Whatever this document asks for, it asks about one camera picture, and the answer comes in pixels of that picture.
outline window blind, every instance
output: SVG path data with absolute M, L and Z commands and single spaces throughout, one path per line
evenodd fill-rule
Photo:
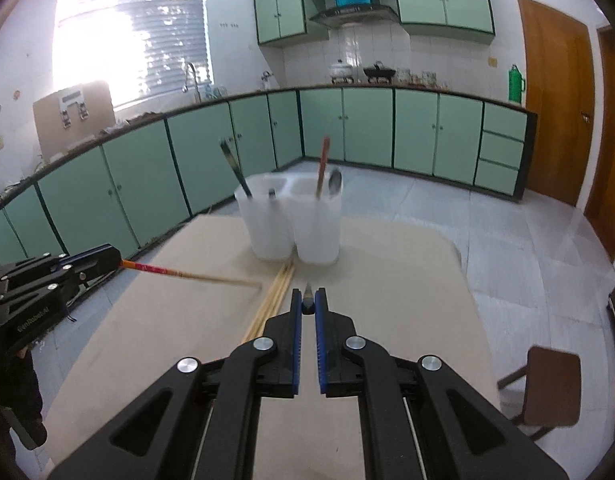
M 59 0 L 55 85 L 104 79 L 112 104 L 181 89 L 185 62 L 212 82 L 205 0 Z

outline wooden chair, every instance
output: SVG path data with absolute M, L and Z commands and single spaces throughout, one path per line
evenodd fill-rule
M 523 411 L 511 421 L 540 426 L 536 441 L 554 428 L 573 426 L 581 414 L 581 359 L 576 354 L 533 346 L 527 364 L 498 381 L 499 390 L 527 376 Z

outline floor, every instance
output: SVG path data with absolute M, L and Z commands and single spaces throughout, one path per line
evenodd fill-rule
M 345 216 L 428 226 L 456 244 L 497 377 L 521 367 L 533 344 L 580 355 L 581 418 L 572 428 L 554 430 L 539 446 L 572 480 L 584 479 L 613 440 L 615 350 L 605 304 L 615 272 L 582 213 L 531 191 L 517 205 L 418 178 L 341 170 Z M 316 164 L 301 162 L 290 171 L 316 171 Z M 238 206 L 232 203 L 216 214 L 238 215 Z M 149 262 L 153 254 L 141 261 Z M 105 283 L 74 311 L 77 322 L 64 320 L 34 348 L 45 412 L 135 275 L 123 270 Z M 521 411 L 523 386 L 518 381 L 501 392 L 506 415 Z M 18 446 L 17 462 L 35 480 L 43 477 L 48 456 L 43 447 L 30 452 Z

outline beige tablecloth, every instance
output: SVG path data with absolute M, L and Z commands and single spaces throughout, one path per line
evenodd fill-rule
M 280 264 L 257 260 L 240 218 L 199 217 L 155 256 L 159 266 L 247 276 L 263 291 L 140 273 L 86 345 L 46 426 L 65 459 L 183 356 L 202 362 L 239 345 Z M 299 264 L 292 286 L 327 289 L 330 309 L 392 355 L 436 354 L 498 407 L 491 356 L 454 246 L 436 231 L 343 219 L 331 267 Z M 289 310 L 289 294 L 283 310 Z M 364 478 L 356 399 L 319 395 L 314 318 L 304 317 L 299 396 L 264 399 L 255 478 Z

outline white plastic cup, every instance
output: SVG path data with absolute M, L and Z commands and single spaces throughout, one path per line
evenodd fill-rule
M 234 192 L 241 216 L 246 222 L 254 254 L 261 260 L 286 260 L 294 250 L 292 226 L 286 217 L 282 197 L 288 179 L 272 173 L 246 178 L 252 192 L 248 198 L 242 187 Z M 269 190 L 276 196 L 271 198 Z
M 316 265 L 333 264 L 341 244 L 341 190 L 331 196 L 325 176 L 323 190 L 316 199 L 317 176 L 296 176 L 287 191 L 288 217 L 292 222 L 297 253 L 302 262 Z

